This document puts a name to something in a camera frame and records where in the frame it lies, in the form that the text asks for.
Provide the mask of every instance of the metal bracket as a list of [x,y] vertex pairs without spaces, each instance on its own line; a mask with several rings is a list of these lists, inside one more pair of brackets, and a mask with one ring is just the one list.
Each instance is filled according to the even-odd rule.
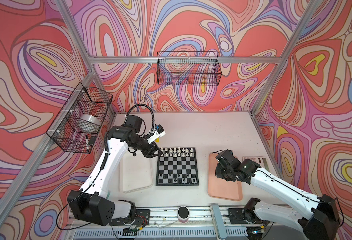
[[224,221],[221,217],[220,208],[218,204],[211,204],[211,215],[217,240],[226,239],[227,232],[225,231]]

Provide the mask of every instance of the wire basket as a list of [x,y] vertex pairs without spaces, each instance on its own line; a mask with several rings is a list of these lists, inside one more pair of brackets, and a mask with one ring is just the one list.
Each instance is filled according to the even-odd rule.
[[113,95],[95,87],[83,87],[53,134],[64,152],[91,153],[112,103]]
[[218,86],[221,78],[218,55],[217,51],[159,51],[157,83]]

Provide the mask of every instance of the wall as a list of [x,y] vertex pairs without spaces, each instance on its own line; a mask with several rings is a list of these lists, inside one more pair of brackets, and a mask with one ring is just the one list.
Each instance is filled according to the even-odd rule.
[[285,179],[337,197],[352,239],[352,1],[318,8],[257,113]]
[[[0,199],[87,74],[54,1],[24,2],[0,1]],[[55,214],[68,191],[78,189],[90,173],[96,154],[63,153],[54,145],[2,226],[0,239],[57,239]],[[60,224],[67,219],[65,212]]]
[[[158,51],[217,50],[220,56],[280,56],[305,0],[110,1],[70,3],[93,56],[156,56]],[[272,65],[222,64],[216,86],[158,86],[156,64],[98,64],[116,111],[136,103],[155,111],[248,111]]]

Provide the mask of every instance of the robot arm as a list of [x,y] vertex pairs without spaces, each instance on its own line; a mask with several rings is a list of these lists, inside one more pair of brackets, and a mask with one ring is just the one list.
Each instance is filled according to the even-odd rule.
[[259,164],[240,162],[230,150],[221,151],[215,175],[227,181],[242,181],[259,187],[286,202],[293,209],[279,207],[251,198],[244,207],[245,218],[278,222],[297,229],[310,240],[333,240],[340,225],[335,199],[319,197],[279,179]]
[[107,185],[121,158],[130,147],[134,149],[132,152],[134,156],[137,150],[147,158],[163,154],[162,151],[155,154],[159,147],[154,142],[165,135],[162,126],[154,125],[153,131],[141,137],[137,134],[141,123],[142,119],[138,116],[127,115],[123,125],[114,126],[107,132],[104,139],[104,152],[91,175],[80,190],[72,190],[68,195],[69,206],[76,219],[102,226],[106,226],[115,218],[125,218],[127,221],[135,219],[135,204],[122,200],[109,201]]

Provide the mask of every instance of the black cable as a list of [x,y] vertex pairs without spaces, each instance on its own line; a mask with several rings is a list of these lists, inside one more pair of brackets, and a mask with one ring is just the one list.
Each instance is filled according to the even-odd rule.
[[317,203],[321,203],[321,204],[330,204],[330,203],[332,203],[332,202],[336,201],[336,199],[337,199],[337,197],[336,197],[335,199],[333,199],[333,200],[332,200],[332,201],[330,201],[330,202],[320,202],[320,201],[315,201],[315,200],[310,199],[309,197],[307,197],[307,196],[305,196],[305,195],[303,195],[303,194],[299,193],[299,192],[298,192],[298,191],[296,191],[295,189],[292,189],[292,188],[288,187],[288,186],[287,186],[287,185],[285,185],[284,183],[279,182],[278,180],[276,180],[275,178],[273,178],[273,177],[269,176],[268,174],[266,174],[265,172],[263,172],[263,171],[261,171],[261,170],[256,170],[255,172],[262,172],[262,173],[264,173],[267,177],[269,177],[269,178],[270,178],[270,179],[272,179],[273,181],[278,182],[279,184],[281,184],[281,185],[283,185],[283,186],[285,186],[285,187],[289,188],[290,190],[292,190],[292,191],[296,192],[297,194],[301,195],[302,197],[304,197],[304,198],[306,198],[306,199],[308,199],[308,200],[311,200],[311,201],[313,201],[313,202],[317,202]]
[[344,224],[344,214],[343,214],[342,207],[340,206],[339,199],[337,199],[337,204],[339,205],[340,212],[342,213],[342,217],[343,217],[342,223],[339,225],[339,228],[340,228]]
[[113,230],[113,226],[111,225],[112,227],[112,232],[113,232],[113,235],[117,238],[117,240],[120,240],[117,236],[116,236],[116,233],[114,233],[114,230]]
[[144,103],[138,103],[138,104],[136,104],[136,105],[133,105],[133,106],[129,109],[129,111],[127,112],[127,116],[125,117],[124,124],[127,123],[128,115],[130,114],[130,112],[131,112],[134,108],[136,108],[136,107],[138,107],[138,106],[143,106],[143,107],[148,108],[149,111],[150,111],[150,114],[152,114],[152,127],[151,127],[150,131],[153,132],[153,130],[154,130],[154,113],[153,113],[152,108],[150,108],[150,106],[148,106],[148,105],[146,105],[146,104],[144,104]]
[[216,151],[216,152],[212,152],[212,153],[217,153],[217,154],[219,154],[218,152],[221,152],[221,151],[225,151],[226,149],[223,149],[223,150],[218,150],[218,151]]
[[142,132],[142,134],[140,134],[139,136],[144,135],[145,131],[147,130],[147,126],[145,125],[145,121],[143,120],[142,122],[144,123],[144,132]]
[[300,194],[302,197],[304,197],[304,198],[306,198],[306,199],[308,199],[308,200],[311,200],[311,201],[313,201],[313,202],[317,202],[317,203],[319,203],[319,204],[331,204],[331,203],[333,203],[333,202],[335,202],[335,201],[337,200],[337,204],[339,205],[340,212],[341,212],[342,218],[343,218],[342,223],[339,225],[339,228],[344,224],[344,214],[343,214],[343,210],[342,210],[342,207],[340,206],[339,199],[338,199],[337,197],[335,197],[335,198],[334,198],[332,201],[330,201],[330,202],[315,201],[315,200],[312,200],[312,199],[310,199],[309,197],[307,197],[307,196],[305,196],[305,195],[299,193],[298,191],[296,191],[296,190],[290,188],[289,186],[283,184],[282,182],[279,182],[278,180],[274,179],[273,177],[269,176],[268,174],[266,174],[265,172],[263,172],[263,171],[261,171],[261,170],[256,170],[255,172],[262,172],[262,173],[264,173],[264,174],[265,174],[266,176],[268,176],[270,179],[272,179],[272,180],[274,180],[274,181],[280,183],[281,185],[286,186],[286,187],[289,188],[290,190],[292,190],[292,191],[294,191],[294,192]]
[[271,228],[272,228],[272,226],[273,226],[274,223],[275,223],[275,222],[273,222],[273,223],[271,224],[271,226],[269,227],[268,231],[266,232],[266,234],[264,235],[264,237],[261,238],[261,240],[263,240],[263,239],[268,235],[268,233],[269,233],[269,231],[271,230]]
[[[96,181],[96,179],[97,179],[97,177],[99,176],[100,172],[101,172],[101,170],[99,171],[99,173],[97,173],[97,176],[94,178],[94,180],[93,180],[92,183],[94,183],[94,182]],[[77,197],[75,197],[75,199],[73,199],[72,201],[68,202],[68,203],[60,210],[60,212],[58,212],[57,218],[56,218],[56,227],[57,227],[58,229],[67,231],[67,230],[73,230],[73,229],[77,229],[77,228],[80,228],[80,227],[83,227],[83,226],[87,226],[88,224],[91,224],[91,223],[89,222],[89,223],[86,223],[86,224],[81,225],[81,226],[79,226],[79,227],[74,227],[74,228],[60,228],[60,227],[58,226],[58,216],[60,216],[60,213],[61,213],[71,202],[73,202],[74,200],[76,200],[77,198],[79,198],[81,195],[83,195],[86,191],[88,191],[88,189],[91,188],[92,185],[93,185],[93,184],[89,185],[89,187],[88,187],[85,191],[83,191],[82,193],[80,193],[80,195],[78,195]]]
[[109,152],[109,147],[108,147],[108,134],[109,134],[109,131],[105,133],[104,135],[104,147],[105,147],[105,150],[107,152]]

